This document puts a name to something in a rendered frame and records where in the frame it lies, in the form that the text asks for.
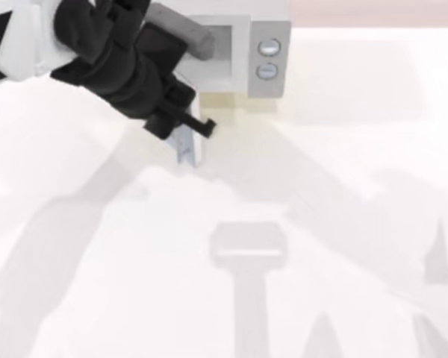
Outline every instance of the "white table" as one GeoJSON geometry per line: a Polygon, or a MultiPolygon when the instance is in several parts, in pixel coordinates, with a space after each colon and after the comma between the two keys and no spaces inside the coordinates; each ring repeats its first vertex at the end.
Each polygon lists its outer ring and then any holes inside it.
{"type": "Polygon", "coordinates": [[[213,233],[272,222],[262,354],[448,357],[414,329],[448,341],[448,31],[295,31],[285,98],[202,105],[220,129],[194,170],[91,94],[0,86],[0,354],[232,357],[213,233]]]}

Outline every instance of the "pink wall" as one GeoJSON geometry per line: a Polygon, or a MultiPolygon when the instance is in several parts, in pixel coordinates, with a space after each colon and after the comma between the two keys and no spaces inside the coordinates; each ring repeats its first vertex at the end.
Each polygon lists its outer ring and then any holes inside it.
{"type": "Polygon", "coordinates": [[[448,27],[448,0],[292,0],[299,27],[448,27]]]}

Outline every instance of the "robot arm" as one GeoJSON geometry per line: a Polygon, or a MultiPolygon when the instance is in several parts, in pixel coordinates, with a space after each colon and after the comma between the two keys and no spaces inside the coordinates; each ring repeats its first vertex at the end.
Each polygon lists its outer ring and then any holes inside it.
{"type": "Polygon", "coordinates": [[[164,30],[156,25],[163,8],[153,13],[156,21],[144,23],[150,2],[18,0],[0,17],[0,73],[12,81],[51,73],[128,118],[145,119],[145,129],[163,140],[181,125],[210,137],[215,123],[187,112],[196,91],[173,74],[185,53],[196,52],[190,38],[205,30],[171,10],[168,17],[179,21],[164,30]]]}

